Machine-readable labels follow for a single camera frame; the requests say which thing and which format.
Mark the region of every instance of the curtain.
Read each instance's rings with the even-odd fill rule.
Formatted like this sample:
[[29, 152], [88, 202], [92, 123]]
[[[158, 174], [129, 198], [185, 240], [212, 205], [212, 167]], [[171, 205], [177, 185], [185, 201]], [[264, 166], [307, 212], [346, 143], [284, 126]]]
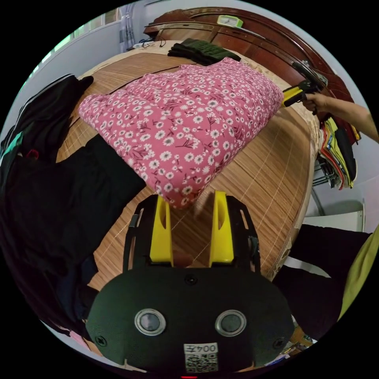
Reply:
[[133, 33], [133, 8], [135, 2], [119, 7], [121, 15], [121, 26], [120, 26], [120, 52], [125, 53], [129, 48], [133, 47], [134, 33]]

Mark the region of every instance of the qr code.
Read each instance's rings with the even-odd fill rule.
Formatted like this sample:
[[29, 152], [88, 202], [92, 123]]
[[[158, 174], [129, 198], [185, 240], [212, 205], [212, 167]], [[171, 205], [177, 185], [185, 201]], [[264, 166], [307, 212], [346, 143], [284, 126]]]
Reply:
[[218, 371], [217, 354], [186, 355], [187, 372], [213, 372]]

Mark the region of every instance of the window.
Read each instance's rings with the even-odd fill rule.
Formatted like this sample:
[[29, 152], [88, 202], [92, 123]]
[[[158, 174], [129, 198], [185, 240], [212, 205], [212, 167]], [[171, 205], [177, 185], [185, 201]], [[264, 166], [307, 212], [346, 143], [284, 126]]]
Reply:
[[43, 58], [41, 63], [33, 70], [33, 72], [29, 75], [26, 82], [33, 76], [33, 74], [39, 69], [41, 64], [43, 64], [48, 58], [50, 58], [54, 53], [56, 53], [60, 48], [62, 48], [64, 45], [71, 42], [73, 39], [90, 32], [91, 30], [94, 30], [96, 28], [99, 28], [103, 25], [111, 24], [115, 21], [120, 20], [120, 12], [118, 11], [118, 8], [113, 9], [99, 17], [96, 17], [95, 19], [91, 20], [90, 22], [82, 25], [80, 28], [75, 30], [73, 33], [71, 33], [69, 36], [67, 36], [64, 40], [62, 40], [57, 46], [54, 47], [53, 50], [49, 51], [49, 53]]

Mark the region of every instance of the printed label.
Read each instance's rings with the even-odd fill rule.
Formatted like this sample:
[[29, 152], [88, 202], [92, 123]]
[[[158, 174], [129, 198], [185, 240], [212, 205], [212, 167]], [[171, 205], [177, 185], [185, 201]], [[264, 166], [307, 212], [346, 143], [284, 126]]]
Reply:
[[186, 370], [188, 373], [218, 371], [217, 343], [184, 344]]

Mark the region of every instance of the folded pink cloth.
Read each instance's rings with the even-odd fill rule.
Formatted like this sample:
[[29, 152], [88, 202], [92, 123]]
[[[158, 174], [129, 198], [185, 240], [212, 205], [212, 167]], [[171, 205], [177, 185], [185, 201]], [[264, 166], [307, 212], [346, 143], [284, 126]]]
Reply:
[[231, 58], [147, 74], [111, 95], [89, 95], [80, 117], [174, 208], [206, 185], [280, 108], [283, 92]]

